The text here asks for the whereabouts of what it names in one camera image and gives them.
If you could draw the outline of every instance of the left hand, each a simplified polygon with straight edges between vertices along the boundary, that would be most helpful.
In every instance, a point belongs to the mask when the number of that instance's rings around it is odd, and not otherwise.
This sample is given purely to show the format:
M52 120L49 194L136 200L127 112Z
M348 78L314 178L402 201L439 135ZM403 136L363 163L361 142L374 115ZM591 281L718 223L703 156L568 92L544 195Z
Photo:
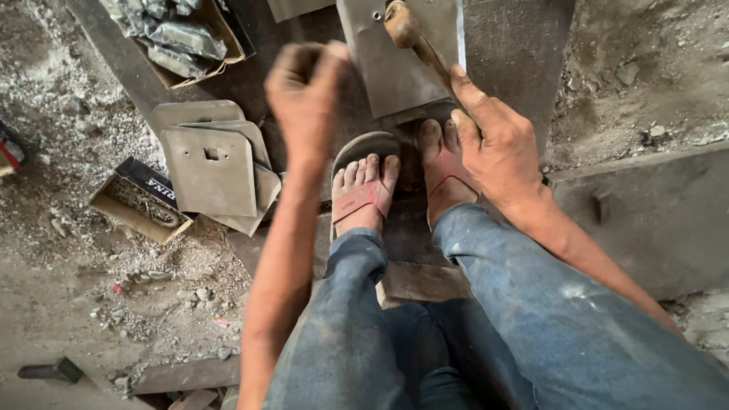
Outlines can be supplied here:
M332 156L337 86L349 61L340 42L284 46L266 79L268 103L286 142L289 165Z

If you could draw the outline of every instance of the dusty jeans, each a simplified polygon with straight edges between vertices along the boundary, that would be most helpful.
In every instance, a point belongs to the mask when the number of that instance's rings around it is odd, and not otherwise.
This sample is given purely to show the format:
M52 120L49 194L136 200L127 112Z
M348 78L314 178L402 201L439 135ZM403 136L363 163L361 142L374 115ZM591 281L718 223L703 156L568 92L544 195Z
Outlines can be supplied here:
M330 248L265 409L729 409L718 363L472 204L433 243L477 300L383 311L387 254L353 229Z

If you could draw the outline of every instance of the sandal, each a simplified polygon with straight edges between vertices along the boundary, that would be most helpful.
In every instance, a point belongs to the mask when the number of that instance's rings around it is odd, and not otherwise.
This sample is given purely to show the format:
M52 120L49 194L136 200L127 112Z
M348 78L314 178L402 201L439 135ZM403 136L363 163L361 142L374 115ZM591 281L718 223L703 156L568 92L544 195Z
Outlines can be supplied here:
M347 164L366 158L369 154L377 154L380 157L380 165L390 155L400 156L400 144L394 136L388 132L375 131L358 136L345 145L334 159L332 167L332 181L337 171L347 167ZM337 238L337 231L334 225L351 213L367 204L375 204L382 215L387 219L387 214L392 204L392 192L389 192L380 180L380 169L377 169L377 177L372 182L352 190L350 193L332 203L332 227L330 241Z

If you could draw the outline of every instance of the sandal strap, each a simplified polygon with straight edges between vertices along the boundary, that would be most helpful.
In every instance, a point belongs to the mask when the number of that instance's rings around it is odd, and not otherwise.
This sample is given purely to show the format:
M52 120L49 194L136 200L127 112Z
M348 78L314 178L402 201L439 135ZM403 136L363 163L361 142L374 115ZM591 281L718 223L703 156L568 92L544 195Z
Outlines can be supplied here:
M435 188L439 187L448 177L456 178L468 185L477 194L481 194L481 188L463 167L463 155L448 151L441 140L438 156L431 160L426 160L425 187L428 190L428 198L433 194Z

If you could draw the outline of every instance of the toe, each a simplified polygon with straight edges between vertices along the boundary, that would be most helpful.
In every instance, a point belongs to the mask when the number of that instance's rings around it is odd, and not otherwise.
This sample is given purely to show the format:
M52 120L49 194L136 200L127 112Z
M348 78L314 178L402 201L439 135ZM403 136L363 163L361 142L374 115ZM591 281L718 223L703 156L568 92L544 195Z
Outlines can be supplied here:
M354 186L355 187L361 187L362 184L365 183L365 172L367 171L367 159L363 158L359 160L359 165L357 166L357 174L354 177Z
M420 126L418 148L424 160L433 159L440 154L440 139L443 132L436 120L427 120Z
M357 175L357 168L359 168L359 164L357 161L350 162L349 165L347 165L347 169L344 170L344 188L349 189L354 186L354 180L356 179Z
M382 183L388 191L394 192L397 177L400 175L400 159L395 155L385 158Z
M372 182L377 178L377 170L380 166L380 157L377 154L370 154L367 157L367 170L364 173L364 183Z
M448 120L445 123L445 130L443 131L443 140L445 141L445 148L454 154L461 152L461 147L458 144L458 128L453 120Z

